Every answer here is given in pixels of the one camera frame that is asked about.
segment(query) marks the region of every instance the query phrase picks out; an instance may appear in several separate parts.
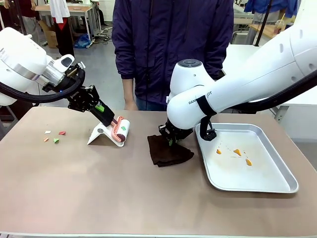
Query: tray rim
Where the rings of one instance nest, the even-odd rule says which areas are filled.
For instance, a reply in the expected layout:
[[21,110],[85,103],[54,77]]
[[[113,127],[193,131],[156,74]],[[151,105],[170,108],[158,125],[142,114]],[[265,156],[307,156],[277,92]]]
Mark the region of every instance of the tray rim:
[[[215,122],[213,123],[212,122],[212,125],[214,124],[221,124],[221,125],[226,125],[226,124],[230,124],[230,125],[251,125],[251,126],[254,126],[254,127],[257,127],[259,130],[261,130],[261,132],[264,134],[264,136],[266,137],[266,139],[271,143],[271,141],[268,139],[267,135],[265,134],[265,132],[257,125],[254,125],[254,124],[251,124],[251,123],[221,123],[221,122]],[[201,148],[201,144],[200,144],[200,139],[199,139],[199,131],[200,130],[200,123],[198,125],[195,126],[195,133],[196,133],[196,137],[197,137],[197,140],[198,140],[198,144],[199,144],[199,148],[200,148],[200,151],[202,153],[202,156],[203,156],[203,161],[204,161],[204,165],[205,165],[205,170],[206,170],[206,174],[207,174],[207,177],[208,177],[208,180],[209,182],[217,189],[221,190],[221,191],[234,191],[234,192],[264,192],[264,193],[280,193],[280,194],[294,194],[296,192],[298,192],[299,190],[299,184],[298,184],[298,181],[297,179],[295,178],[295,176],[293,175],[293,173],[290,171],[290,169],[288,168],[288,166],[285,164],[284,160],[282,159],[282,157],[280,156],[280,154],[278,153],[278,151],[276,150],[276,148],[273,146],[273,144],[271,143],[272,145],[272,148],[274,149],[274,151],[279,155],[279,157],[281,158],[281,161],[282,163],[284,164],[285,168],[288,170],[288,172],[290,173],[290,175],[293,177],[293,179],[295,180],[296,182],[296,189],[294,190],[291,190],[291,191],[272,191],[272,190],[250,190],[250,189],[228,189],[228,188],[224,188],[224,187],[220,187],[218,186],[217,184],[215,184],[212,179],[210,178],[210,175],[209,175],[209,172],[208,172],[208,167],[206,165],[206,160],[205,160],[205,155],[203,153],[203,150]]]

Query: blue garment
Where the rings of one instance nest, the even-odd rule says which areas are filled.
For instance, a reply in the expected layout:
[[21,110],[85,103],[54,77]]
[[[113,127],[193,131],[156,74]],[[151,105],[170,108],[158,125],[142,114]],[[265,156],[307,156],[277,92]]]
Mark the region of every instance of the blue garment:
[[165,104],[176,63],[197,59],[217,76],[232,31],[233,0],[116,0],[116,66],[139,99]]
[[157,111],[157,112],[166,112],[167,105],[148,102],[139,98],[136,98],[135,103],[138,106],[140,111]]
[[[266,13],[269,0],[249,0],[244,9],[245,12]],[[297,0],[273,0],[270,12],[286,9],[285,16],[292,18],[297,14]]]

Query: human hand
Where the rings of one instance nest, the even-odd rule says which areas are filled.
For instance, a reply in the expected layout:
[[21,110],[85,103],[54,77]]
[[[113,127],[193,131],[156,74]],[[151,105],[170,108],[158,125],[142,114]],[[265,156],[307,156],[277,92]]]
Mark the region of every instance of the human hand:
[[31,10],[32,11],[35,11],[35,7],[36,7],[35,2],[31,2]]
[[134,100],[125,101],[124,109],[128,111],[138,111],[138,106]]
[[9,9],[9,7],[10,7],[9,1],[8,0],[4,0],[4,8],[5,9]]

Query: silver baking tray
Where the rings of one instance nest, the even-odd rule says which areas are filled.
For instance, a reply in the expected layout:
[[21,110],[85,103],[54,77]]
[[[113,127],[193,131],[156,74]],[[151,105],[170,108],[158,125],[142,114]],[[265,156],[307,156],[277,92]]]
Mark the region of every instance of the silver baking tray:
[[[212,125],[217,133],[214,140],[205,141],[200,137],[200,124],[196,126],[196,135],[213,186],[226,191],[298,191],[295,177],[261,128],[238,123]],[[241,156],[233,152],[236,149]]]

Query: person in red shirt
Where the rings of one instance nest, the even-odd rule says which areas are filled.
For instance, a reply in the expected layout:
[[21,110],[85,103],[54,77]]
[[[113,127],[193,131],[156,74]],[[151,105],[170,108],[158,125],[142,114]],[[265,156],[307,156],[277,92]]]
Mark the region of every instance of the person in red shirt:
[[[37,31],[37,23],[35,19],[35,2],[34,0],[18,0],[21,8],[22,20],[26,30],[26,34],[32,35],[32,40],[39,44],[39,35]],[[4,0],[4,7],[9,9],[9,0]]]

